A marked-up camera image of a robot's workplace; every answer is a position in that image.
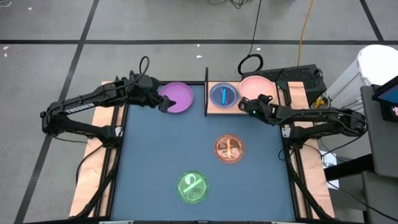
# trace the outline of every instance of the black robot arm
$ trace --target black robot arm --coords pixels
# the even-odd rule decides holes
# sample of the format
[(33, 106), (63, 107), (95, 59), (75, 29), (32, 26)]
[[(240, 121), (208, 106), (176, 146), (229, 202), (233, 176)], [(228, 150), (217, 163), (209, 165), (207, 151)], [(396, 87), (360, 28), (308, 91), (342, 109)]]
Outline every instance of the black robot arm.
[(92, 93), (81, 95), (61, 102), (53, 102), (46, 111), (40, 113), (42, 131), (58, 136), (64, 132), (81, 134), (88, 138), (98, 138), (104, 147), (118, 147), (121, 138), (111, 126), (97, 127), (78, 121), (72, 121), (68, 115), (96, 106), (139, 105), (159, 107), (163, 113), (175, 104), (167, 96), (160, 96), (157, 89), (160, 82), (148, 75), (130, 72), (129, 79), (119, 80), (99, 86)]
[(295, 110), (274, 105), (271, 101), (272, 97), (266, 95), (259, 95), (255, 100), (244, 97), (239, 102), (239, 109), (271, 125), (284, 125), (295, 121), (321, 123), (309, 128), (282, 128), (283, 137), (289, 139), (289, 145), (298, 149), (301, 149), (308, 139), (320, 139), (333, 134), (360, 137), (366, 132), (364, 115), (350, 109)]

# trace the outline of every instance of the gray floor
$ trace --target gray floor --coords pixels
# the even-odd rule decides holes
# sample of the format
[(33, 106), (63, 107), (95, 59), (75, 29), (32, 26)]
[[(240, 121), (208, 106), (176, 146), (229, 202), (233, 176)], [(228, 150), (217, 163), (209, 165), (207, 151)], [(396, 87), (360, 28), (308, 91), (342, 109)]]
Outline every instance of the gray floor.
[[(58, 100), (91, 6), (96, 1), (12, 1), (9, 7), (0, 9), (1, 223), (14, 223), (16, 219), (45, 137), (40, 130), (39, 113)], [(230, 3), (211, 6), (206, 0), (99, 0), (87, 40), (249, 40), (258, 2), (253, 0), (237, 10)], [(366, 2), (383, 38), (398, 40), (398, 1)], [(309, 4), (310, 0), (263, 0), (256, 39), (298, 40)], [(325, 45), (304, 45), (302, 52), (302, 64), (315, 63), (320, 67), (327, 86), (366, 44), (346, 45), (344, 40), (390, 43), (377, 41), (360, 0), (316, 0), (304, 38), (327, 40), (322, 42)], [(51, 40), (76, 41), (58, 45)], [(332, 45), (336, 40), (342, 40), (342, 44)], [(205, 67), (209, 67), (211, 80), (239, 80), (236, 67), (250, 47), (223, 43), (198, 47), (195, 41), (177, 43), (86, 44), (67, 96), (88, 93), (103, 80), (128, 75), (130, 69), (138, 69), (143, 55), (150, 57), (148, 74), (160, 80), (203, 80)], [(264, 57), (263, 69), (297, 63), (298, 46), (285, 43), (254, 46), (254, 52)], [(256, 62), (248, 61), (244, 70), (250, 71), (253, 67)], [(92, 117), (93, 110), (74, 116), (88, 123)], [(67, 134), (62, 137), (83, 139)], [(346, 141), (337, 136), (323, 142), (334, 147)], [(84, 148), (82, 144), (51, 142), (36, 179), (25, 222), (68, 217), (75, 170)], [(339, 155), (350, 158), (367, 153), (366, 136), (338, 151)], [(357, 218), (353, 213), (346, 215), (347, 211), (341, 208), (336, 208), (336, 214)]]

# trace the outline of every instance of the orange petri dish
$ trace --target orange petri dish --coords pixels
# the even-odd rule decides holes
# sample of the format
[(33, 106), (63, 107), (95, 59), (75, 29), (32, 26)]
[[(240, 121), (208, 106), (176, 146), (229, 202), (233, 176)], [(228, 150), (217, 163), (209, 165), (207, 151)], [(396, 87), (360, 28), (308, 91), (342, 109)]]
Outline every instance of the orange petri dish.
[(224, 163), (234, 164), (243, 158), (243, 141), (234, 134), (223, 134), (214, 144), (216, 157)]

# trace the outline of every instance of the green petri dish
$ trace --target green petri dish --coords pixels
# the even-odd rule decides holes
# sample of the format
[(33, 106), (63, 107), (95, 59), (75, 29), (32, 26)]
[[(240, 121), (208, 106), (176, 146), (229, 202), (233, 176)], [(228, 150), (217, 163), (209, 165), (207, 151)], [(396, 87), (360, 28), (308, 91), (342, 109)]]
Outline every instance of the green petri dish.
[(200, 203), (206, 198), (208, 187), (207, 178), (201, 172), (188, 170), (178, 178), (177, 195), (185, 203)]

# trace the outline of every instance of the yellow cable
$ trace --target yellow cable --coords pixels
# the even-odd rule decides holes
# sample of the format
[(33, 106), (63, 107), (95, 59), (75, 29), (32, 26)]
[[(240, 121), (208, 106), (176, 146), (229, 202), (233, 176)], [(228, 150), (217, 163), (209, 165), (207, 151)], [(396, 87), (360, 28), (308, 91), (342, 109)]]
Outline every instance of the yellow cable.
[(301, 45), (302, 45), (302, 42), (303, 42), (303, 36), (304, 36), (304, 32), (305, 32), (305, 27), (307, 26), (307, 21), (308, 21), (308, 18), (310, 17), (310, 12), (311, 12), (311, 9), (312, 9), (313, 2), (314, 2), (314, 0), (311, 0), (310, 8), (308, 9), (307, 15), (305, 16), (305, 22), (304, 22), (303, 30), (301, 31), (300, 43), (299, 43), (299, 45), (298, 45), (298, 60), (297, 60), (297, 66), (300, 65), (300, 60), (301, 60)]

